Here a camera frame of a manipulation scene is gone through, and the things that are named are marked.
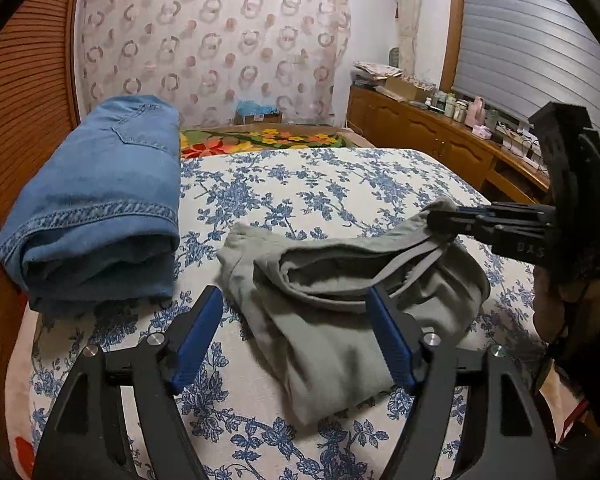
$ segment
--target window blind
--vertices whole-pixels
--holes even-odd
[[[454,90],[519,120],[582,105],[600,133],[600,45],[565,0],[464,0]]]

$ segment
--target white bedsheet with blue flowers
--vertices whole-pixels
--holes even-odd
[[[411,150],[319,148],[218,155],[182,163],[181,245],[173,301],[130,301],[72,320],[40,317],[30,377],[30,422],[40,442],[54,399],[80,349],[134,346],[188,310],[219,269],[216,251],[235,221],[297,240],[376,236],[447,195],[461,205],[487,203],[440,163]],[[494,256],[470,238],[461,243],[491,282],[464,340],[466,348],[505,344],[522,363],[535,361],[531,268]],[[138,473],[154,474],[132,394],[124,388],[127,432]],[[456,390],[437,475],[446,478],[458,450],[466,392]],[[196,383],[177,398],[192,444],[210,480],[377,479],[400,435],[411,399],[393,389],[299,427],[280,384],[240,312],[224,307]]]

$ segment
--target wooden wardrobe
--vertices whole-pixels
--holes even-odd
[[[75,1],[24,0],[17,10],[12,4],[15,12],[8,9],[10,1],[1,3],[11,17],[0,24],[0,228],[22,187],[78,123]],[[4,380],[26,303],[18,295],[0,265],[0,453],[5,457]]]

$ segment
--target denim pocket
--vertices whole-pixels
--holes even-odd
[[[180,158],[178,114],[171,107],[142,105],[112,129],[125,144],[155,148]]]

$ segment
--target blue denim jeans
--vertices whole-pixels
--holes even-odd
[[[153,96],[113,97],[22,189],[0,261],[40,312],[170,297],[179,200],[178,111]]]

